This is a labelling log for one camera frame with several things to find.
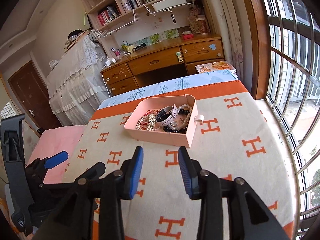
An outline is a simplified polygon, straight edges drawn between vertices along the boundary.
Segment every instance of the blue and white cloth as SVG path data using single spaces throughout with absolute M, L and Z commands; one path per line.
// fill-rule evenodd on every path
M 147 87 L 138 88 L 121 95 L 106 99 L 99 106 L 102 109 L 109 106 L 119 105 L 125 102 L 133 101 L 140 98 L 147 98 L 154 95 L 160 95 L 185 88 L 198 87 L 208 84 L 221 83 L 237 80 L 236 76 L 228 69 L 195 74 L 182 78 L 175 78 L 161 83 L 153 84 Z

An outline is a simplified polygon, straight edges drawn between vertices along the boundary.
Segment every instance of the window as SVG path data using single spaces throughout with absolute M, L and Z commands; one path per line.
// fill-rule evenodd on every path
M 302 0 L 263 2 L 271 41 L 266 99 L 291 146 L 303 220 L 320 211 L 320 29 Z
M 1 114 L 1 118 L 5 119 L 8 117 L 12 117 L 17 115 L 18 113 L 16 112 L 16 110 L 13 108 L 12 103 L 9 101 L 5 107 L 2 109 L 2 111 L 0 112 Z

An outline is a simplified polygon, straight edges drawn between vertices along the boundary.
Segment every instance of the pink storage tray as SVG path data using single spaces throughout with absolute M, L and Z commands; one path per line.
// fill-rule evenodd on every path
M 140 117 L 143 116 L 148 110 L 161 109 L 166 106 L 173 106 L 173 104 L 175 104 L 177 107 L 183 104 L 192 106 L 190 121 L 185 134 L 135 129 Z M 146 98 L 138 104 L 136 109 L 125 123 L 124 128 L 128 131 L 132 138 L 140 141 L 169 144 L 174 146 L 185 146 L 190 148 L 196 130 L 197 122 L 194 120 L 197 115 L 198 109 L 196 105 L 196 99 L 192 95 Z

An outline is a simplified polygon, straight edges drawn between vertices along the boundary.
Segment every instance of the desk drawer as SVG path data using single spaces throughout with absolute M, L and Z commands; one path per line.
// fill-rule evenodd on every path
M 216 49 L 212 50 L 209 46 L 214 44 Z M 204 41 L 181 46 L 185 61 L 194 62 L 213 58 L 223 58 L 221 41 Z
M 203 61 L 187 63 L 186 67 L 187 67 L 188 75 L 198 74 L 198 71 L 196 69 L 196 66 L 198 66 L 198 65 L 217 62 L 217 61 L 223 61 L 223 60 L 224 60 L 224 58 L 220 58 L 220 59 L 209 59 L 209 60 L 203 60 Z
M 134 77 L 118 81 L 109 87 L 110 92 L 112 92 L 115 96 L 138 88 Z
M 179 62 L 177 52 L 180 52 L 179 47 L 161 50 L 128 62 L 128 66 L 133 75 L 138 75 L 144 72 L 149 72 L 155 69 L 164 68 L 172 65 L 183 63 Z
M 114 68 L 104 70 L 102 75 L 104 81 L 107 82 L 108 85 L 124 80 L 128 77 L 132 77 L 131 71 L 125 63 Z

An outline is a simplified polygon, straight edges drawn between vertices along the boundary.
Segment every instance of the blue sticker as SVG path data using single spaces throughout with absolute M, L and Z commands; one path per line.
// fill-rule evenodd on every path
M 209 48 L 212 49 L 212 50 L 215 50 L 215 49 L 216 49 L 216 45 L 211 44 L 211 45 L 209 46 Z

